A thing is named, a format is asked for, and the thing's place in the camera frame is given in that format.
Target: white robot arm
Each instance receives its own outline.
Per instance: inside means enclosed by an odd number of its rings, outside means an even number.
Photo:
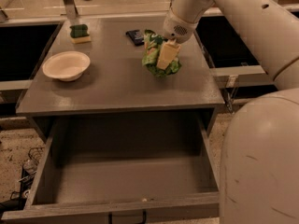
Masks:
[[[188,40],[214,2],[278,89],[299,87],[299,20],[272,0],[174,0],[164,36]]]
[[[182,43],[216,3],[279,91],[246,104],[221,151],[221,224],[299,223],[299,23],[272,0],[174,0],[164,36]]]

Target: gray table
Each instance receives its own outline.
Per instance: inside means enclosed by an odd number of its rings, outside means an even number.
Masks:
[[[144,48],[135,47],[125,32],[151,29],[161,33],[163,21],[164,15],[157,14],[66,21],[46,60],[56,53],[76,50],[90,57],[91,66],[74,82],[53,80],[40,69],[19,103],[17,114],[33,118],[40,135],[46,137],[48,117],[222,105],[195,37],[182,46],[179,58],[183,66],[177,74],[157,78],[142,66]],[[91,43],[71,43],[69,26],[78,23],[89,26]]]
[[[70,21],[64,23],[46,59],[77,50],[92,63],[74,82],[40,69],[23,96],[17,112],[34,123],[46,149],[26,210],[5,213],[7,223],[219,214],[219,175],[207,136],[223,100],[195,37],[182,46],[181,70],[157,78],[141,65],[144,48],[125,35],[161,33],[163,21],[164,14],[72,21],[88,24],[92,37],[76,45]]]

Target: floor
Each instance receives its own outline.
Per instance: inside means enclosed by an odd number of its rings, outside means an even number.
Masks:
[[[233,115],[219,114],[210,135],[214,162],[220,167],[223,137]],[[13,191],[20,188],[21,167],[29,159],[31,148],[44,144],[26,118],[0,119],[0,203],[10,198]],[[172,224],[218,224],[218,218],[174,221]]]

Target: green plastic bag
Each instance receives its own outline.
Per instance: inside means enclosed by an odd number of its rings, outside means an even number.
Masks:
[[[145,30],[144,34],[145,54],[142,59],[142,65],[146,66],[156,77],[167,77],[175,74],[181,67],[178,56],[167,66],[165,70],[157,67],[160,50],[163,42],[165,41],[164,37],[155,34],[151,30]]]

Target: open drawer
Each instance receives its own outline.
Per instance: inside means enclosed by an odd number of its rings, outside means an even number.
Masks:
[[[200,110],[59,117],[25,209],[7,223],[137,223],[219,215]]]

